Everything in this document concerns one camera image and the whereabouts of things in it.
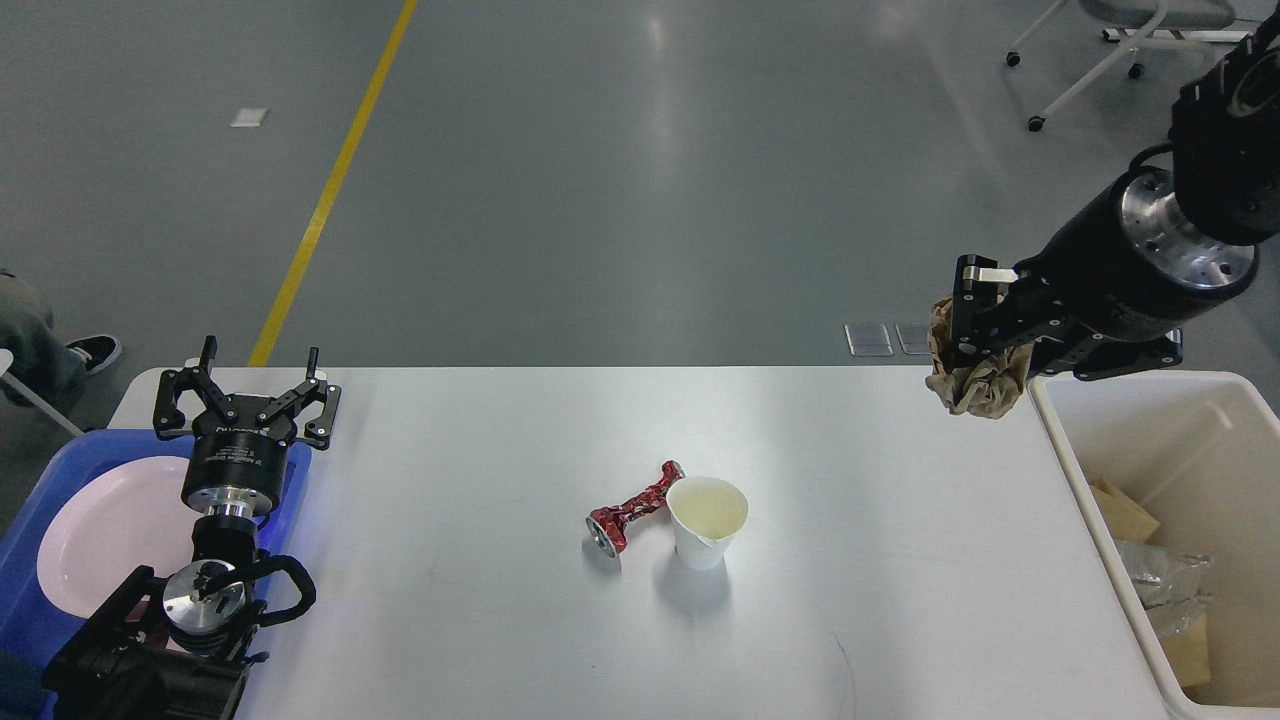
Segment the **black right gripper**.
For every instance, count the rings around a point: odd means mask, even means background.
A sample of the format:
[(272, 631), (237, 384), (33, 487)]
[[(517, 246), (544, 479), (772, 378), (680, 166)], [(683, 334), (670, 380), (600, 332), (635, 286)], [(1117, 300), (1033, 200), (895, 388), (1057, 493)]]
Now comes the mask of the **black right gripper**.
[[(945, 368), (1027, 345), (1032, 375), (1092, 382), (1181, 364), (1181, 332), (1171, 329), (1242, 295), (1260, 269), (1257, 233), (1198, 219), (1174, 172), (1138, 168), (1015, 269), (961, 255)], [(1097, 333), (1070, 334), (1069, 313)]]

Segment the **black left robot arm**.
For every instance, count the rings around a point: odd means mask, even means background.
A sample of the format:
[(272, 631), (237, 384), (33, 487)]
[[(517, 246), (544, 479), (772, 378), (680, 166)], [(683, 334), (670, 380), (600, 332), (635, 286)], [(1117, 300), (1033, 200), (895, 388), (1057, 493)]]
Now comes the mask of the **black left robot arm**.
[(209, 336), (192, 366), (161, 374), (152, 424), (161, 441), (193, 441), (180, 500), (197, 512), (191, 560), (168, 577), (138, 566), (54, 655), (42, 684), (55, 719), (230, 719), (265, 626), (316, 602), (303, 564), (273, 555), (259, 533), (285, 497), (291, 448), (326, 450), (340, 387), (317, 374), (278, 396), (228, 393), (212, 378)]

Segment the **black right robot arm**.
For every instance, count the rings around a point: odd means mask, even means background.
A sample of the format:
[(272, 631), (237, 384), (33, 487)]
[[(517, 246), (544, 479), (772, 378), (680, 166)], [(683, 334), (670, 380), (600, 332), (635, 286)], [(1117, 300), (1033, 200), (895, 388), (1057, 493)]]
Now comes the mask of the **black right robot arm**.
[(1181, 363), (1181, 328), (1238, 297), (1277, 236), (1277, 17), (1181, 87), (1165, 143), (1034, 256), (957, 260), (946, 372), (1030, 347), (1030, 375), (1101, 380)]

